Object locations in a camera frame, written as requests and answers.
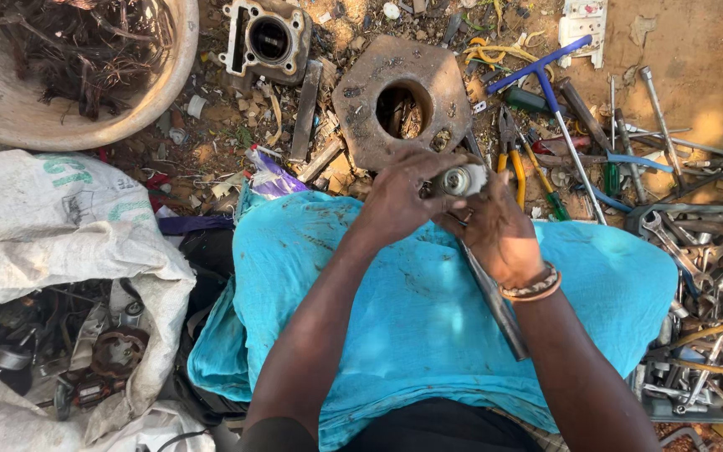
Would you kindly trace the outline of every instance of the green-handled screwdriver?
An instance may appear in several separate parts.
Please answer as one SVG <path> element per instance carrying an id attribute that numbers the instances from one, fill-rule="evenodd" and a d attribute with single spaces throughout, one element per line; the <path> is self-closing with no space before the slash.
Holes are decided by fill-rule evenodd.
<path id="1" fill-rule="evenodd" d="M 562 200 L 560 200 L 560 194 L 557 193 L 557 191 L 554 191 L 554 188 L 551 187 L 551 183 L 546 178 L 546 174 L 544 174 L 543 169 L 540 168 L 540 163 L 537 163 L 537 158 L 534 156 L 532 147 L 528 145 L 526 138 L 520 130 L 517 131 L 517 136 L 520 139 L 520 143 L 523 145 L 523 148 L 526 149 L 528 159 L 532 161 L 534 169 L 537 170 L 537 174 L 540 176 L 541 182 L 543 182 L 543 187 L 546 189 L 546 199 L 551 203 L 552 207 L 554 207 L 554 216 L 556 216 L 559 221 L 569 221 L 570 215 L 568 215 L 568 210 L 565 209 L 565 204 L 563 204 Z"/>

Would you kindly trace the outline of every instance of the blue cloth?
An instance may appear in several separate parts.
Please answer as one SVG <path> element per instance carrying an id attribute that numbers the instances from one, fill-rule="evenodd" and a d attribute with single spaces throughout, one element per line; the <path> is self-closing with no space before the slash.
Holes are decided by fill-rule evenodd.
<path id="1" fill-rule="evenodd" d="M 250 399 L 272 344 L 361 205 L 308 191 L 244 214 L 233 242 L 236 294 L 226 290 L 189 357 L 196 385 Z M 625 377 L 659 332 L 677 267 L 620 229 L 567 221 L 535 230 L 588 334 Z M 453 236 L 425 224 L 380 251 L 361 283 L 320 414 L 321 450 L 345 445 L 391 409 L 437 396 L 557 431 L 531 361 L 515 362 Z"/>

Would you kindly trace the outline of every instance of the rust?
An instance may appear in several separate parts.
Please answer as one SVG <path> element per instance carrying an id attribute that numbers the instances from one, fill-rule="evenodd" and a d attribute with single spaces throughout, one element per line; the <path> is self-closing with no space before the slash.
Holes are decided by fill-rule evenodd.
<path id="1" fill-rule="evenodd" d="M 420 133 L 405 140 L 388 134 L 376 115 L 379 98 L 388 88 L 407 89 L 420 110 Z M 381 35 L 342 77 L 333 92 L 336 116 L 357 167 L 378 171 L 394 149 L 407 142 L 431 149 L 434 137 L 446 131 L 444 149 L 451 152 L 472 123 L 462 76 L 453 53 L 437 46 Z"/>

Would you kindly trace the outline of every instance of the braided bracelet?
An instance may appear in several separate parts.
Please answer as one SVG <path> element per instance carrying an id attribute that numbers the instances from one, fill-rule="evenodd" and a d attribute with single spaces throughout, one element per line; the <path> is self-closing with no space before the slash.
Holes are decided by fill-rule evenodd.
<path id="1" fill-rule="evenodd" d="M 551 262 L 543 261 L 543 263 L 551 269 L 551 274 L 546 279 L 520 289 L 504 289 L 499 285 L 498 291 L 501 296 L 513 302 L 533 302 L 556 292 L 562 283 L 562 272 L 557 270 Z"/>

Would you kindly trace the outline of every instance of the yellow-handled pliers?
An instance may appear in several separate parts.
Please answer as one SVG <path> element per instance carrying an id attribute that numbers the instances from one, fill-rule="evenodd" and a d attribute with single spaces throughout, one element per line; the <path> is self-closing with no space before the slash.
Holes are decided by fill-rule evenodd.
<path id="1" fill-rule="evenodd" d="M 515 177 L 517 178 L 517 194 L 515 196 L 517 205 L 523 210 L 524 199 L 526 197 L 526 173 L 523 171 L 523 163 L 520 162 L 520 154 L 517 147 L 517 129 L 515 128 L 515 120 L 509 112 L 507 104 L 501 104 L 501 110 L 498 113 L 498 131 L 500 136 L 498 144 L 500 152 L 498 153 L 498 172 L 507 168 L 507 154 L 512 160 L 515 167 Z"/>

